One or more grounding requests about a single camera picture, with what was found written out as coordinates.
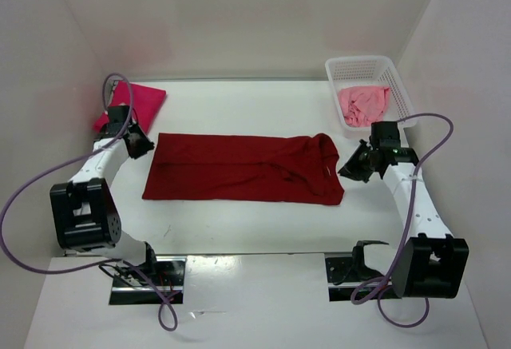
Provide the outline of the pink-red t-shirt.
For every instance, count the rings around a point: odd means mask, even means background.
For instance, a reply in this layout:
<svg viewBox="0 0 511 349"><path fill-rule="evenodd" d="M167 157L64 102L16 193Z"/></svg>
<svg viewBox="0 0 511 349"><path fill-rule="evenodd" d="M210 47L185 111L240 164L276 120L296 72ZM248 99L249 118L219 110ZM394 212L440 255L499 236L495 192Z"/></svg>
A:
<svg viewBox="0 0 511 349"><path fill-rule="evenodd" d="M148 133L164 104L167 93L162 89L143 85L131 84L131 87L134 94L133 116L144 133ZM103 89L103 96L103 100L111 106L128 105L130 100L128 86L123 81L118 81L114 88L108 83Z"/></svg>

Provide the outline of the dark red t-shirt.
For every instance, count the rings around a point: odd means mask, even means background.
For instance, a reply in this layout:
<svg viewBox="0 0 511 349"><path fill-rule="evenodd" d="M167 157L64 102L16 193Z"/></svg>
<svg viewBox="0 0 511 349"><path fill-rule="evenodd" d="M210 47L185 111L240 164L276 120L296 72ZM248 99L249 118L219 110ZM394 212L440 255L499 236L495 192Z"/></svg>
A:
<svg viewBox="0 0 511 349"><path fill-rule="evenodd" d="M145 200L241 200L337 206L332 139L162 133Z"/></svg>

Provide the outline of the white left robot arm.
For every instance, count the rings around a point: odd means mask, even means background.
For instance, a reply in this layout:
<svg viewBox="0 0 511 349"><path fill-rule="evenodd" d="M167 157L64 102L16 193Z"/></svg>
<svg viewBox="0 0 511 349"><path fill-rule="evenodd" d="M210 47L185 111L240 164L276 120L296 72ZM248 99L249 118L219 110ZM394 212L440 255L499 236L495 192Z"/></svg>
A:
<svg viewBox="0 0 511 349"><path fill-rule="evenodd" d="M91 253L116 260L130 275L139 269L156 274L156 255L149 243L132 238L121 226L121 216L110 192L120 167L154 149L137 124L118 139L103 132L93 144L93 154L66 183L50 189L57 242L65 250Z"/></svg>

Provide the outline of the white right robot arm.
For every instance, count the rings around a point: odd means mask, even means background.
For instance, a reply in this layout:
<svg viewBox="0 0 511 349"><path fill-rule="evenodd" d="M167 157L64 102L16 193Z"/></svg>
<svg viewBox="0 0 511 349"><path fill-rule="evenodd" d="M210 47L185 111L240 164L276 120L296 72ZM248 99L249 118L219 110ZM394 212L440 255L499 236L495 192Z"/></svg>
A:
<svg viewBox="0 0 511 349"><path fill-rule="evenodd" d="M360 141L339 170L341 177L368 182L382 179L402 218L399 245L359 241L354 249L355 271L362 280L388 276L397 297L452 299L458 294L469 255L462 238L446 227L422 178L420 160L411 148Z"/></svg>

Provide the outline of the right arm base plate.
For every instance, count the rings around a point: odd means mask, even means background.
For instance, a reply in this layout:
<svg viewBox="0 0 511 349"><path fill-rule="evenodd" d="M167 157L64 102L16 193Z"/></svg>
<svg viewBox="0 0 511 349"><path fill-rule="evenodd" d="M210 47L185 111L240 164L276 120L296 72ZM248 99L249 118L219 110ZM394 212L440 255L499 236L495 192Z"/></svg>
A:
<svg viewBox="0 0 511 349"><path fill-rule="evenodd" d="M327 253L324 262L330 302L349 301L353 290L362 282L382 276L365 265L362 253Z"/></svg>

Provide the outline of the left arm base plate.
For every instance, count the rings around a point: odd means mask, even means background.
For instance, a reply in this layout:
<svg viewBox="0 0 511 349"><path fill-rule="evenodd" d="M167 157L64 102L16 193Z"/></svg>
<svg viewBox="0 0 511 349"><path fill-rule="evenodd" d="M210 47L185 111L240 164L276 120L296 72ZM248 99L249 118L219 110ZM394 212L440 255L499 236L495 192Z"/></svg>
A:
<svg viewBox="0 0 511 349"><path fill-rule="evenodd" d="M153 268L141 268L157 289L172 304L182 304L186 269L184 256L156 256ZM111 306L156 305L160 297L146 280L127 266L108 265L105 270L112 279L109 296Z"/></svg>

